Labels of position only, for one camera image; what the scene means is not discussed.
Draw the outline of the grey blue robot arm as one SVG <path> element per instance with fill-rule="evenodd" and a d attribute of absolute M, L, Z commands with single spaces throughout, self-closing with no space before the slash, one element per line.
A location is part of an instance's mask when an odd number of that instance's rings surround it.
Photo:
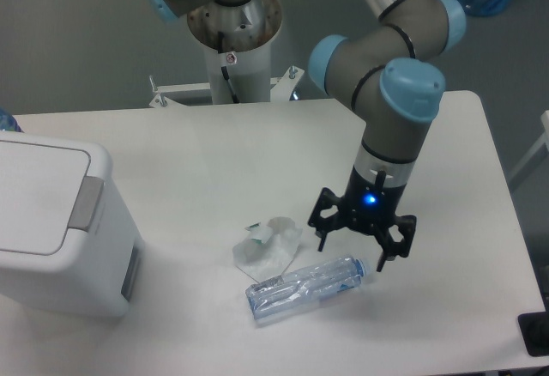
<path fill-rule="evenodd" d="M 269 101 L 270 51 L 281 27 L 277 0 L 149 0 L 164 21 L 185 18 L 207 58 L 215 104 Z M 362 39 L 322 39 L 311 80 L 365 122 L 345 193 L 323 189 L 309 225 L 321 240 L 348 228 L 373 236 L 381 260 L 406 257 L 417 219 L 396 212 L 445 90 L 430 59 L 463 37 L 456 0 L 366 0 L 379 21 Z"/>

